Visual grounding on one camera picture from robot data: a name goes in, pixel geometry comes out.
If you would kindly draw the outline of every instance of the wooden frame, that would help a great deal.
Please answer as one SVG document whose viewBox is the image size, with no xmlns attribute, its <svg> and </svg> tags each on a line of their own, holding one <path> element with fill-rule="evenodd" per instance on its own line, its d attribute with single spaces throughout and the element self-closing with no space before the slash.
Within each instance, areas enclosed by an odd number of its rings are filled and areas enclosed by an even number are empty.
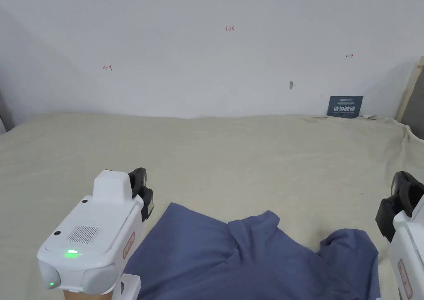
<svg viewBox="0 0 424 300">
<path fill-rule="evenodd" d="M 395 120 L 398 122 L 402 121 L 403 114 L 405 113 L 406 106 L 408 105 L 409 98 L 411 97 L 412 92 L 414 91 L 415 84 L 417 83 L 418 77 L 421 74 L 421 71 L 424 69 L 424 56 L 420 58 L 420 61 L 417 64 L 417 67 L 411 72 L 409 77 L 408 84 L 406 85 L 405 91 L 403 92 L 401 103 L 396 112 Z"/>
</svg>

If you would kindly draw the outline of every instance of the blue fabric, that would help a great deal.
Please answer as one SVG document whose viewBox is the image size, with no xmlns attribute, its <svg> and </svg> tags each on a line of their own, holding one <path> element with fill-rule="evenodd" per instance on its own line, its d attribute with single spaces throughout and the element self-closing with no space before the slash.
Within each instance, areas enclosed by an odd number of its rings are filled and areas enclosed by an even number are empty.
<svg viewBox="0 0 424 300">
<path fill-rule="evenodd" d="M 338 230 L 321 250 L 297 244 L 267 211 L 229 224 L 172 203 L 125 268 L 139 299 L 360 299 L 380 296 L 377 250 Z"/>
</svg>

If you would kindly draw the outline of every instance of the beige bedsheet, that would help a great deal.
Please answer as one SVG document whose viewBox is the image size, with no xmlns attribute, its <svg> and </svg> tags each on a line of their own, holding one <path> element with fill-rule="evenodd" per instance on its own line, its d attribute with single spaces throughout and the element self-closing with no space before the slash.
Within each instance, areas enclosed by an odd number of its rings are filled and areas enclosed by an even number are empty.
<svg viewBox="0 0 424 300">
<path fill-rule="evenodd" d="M 271 210 L 314 250 L 359 228 L 381 253 L 383 296 L 398 299 L 374 218 L 396 171 L 424 180 L 423 158 L 422 141 L 392 120 L 40 116 L 0 136 L 0 298 L 62 299 L 40 286 L 38 248 L 102 170 L 145 167 L 155 210 L 144 234 L 172 201 L 224 222 Z"/>
</svg>

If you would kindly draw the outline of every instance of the red handwritten mark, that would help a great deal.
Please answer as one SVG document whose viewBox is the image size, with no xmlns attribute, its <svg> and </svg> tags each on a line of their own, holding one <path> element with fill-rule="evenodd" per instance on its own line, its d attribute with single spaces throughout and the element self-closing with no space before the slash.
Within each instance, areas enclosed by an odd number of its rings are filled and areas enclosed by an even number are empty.
<svg viewBox="0 0 424 300">
<path fill-rule="evenodd" d="M 112 71 L 112 66 L 110 66 L 110 63 L 109 63 L 109 67 L 103 66 L 104 70 L 106 70 L 107 68 L 110 68 L 110 71 Z"/>
</svg>

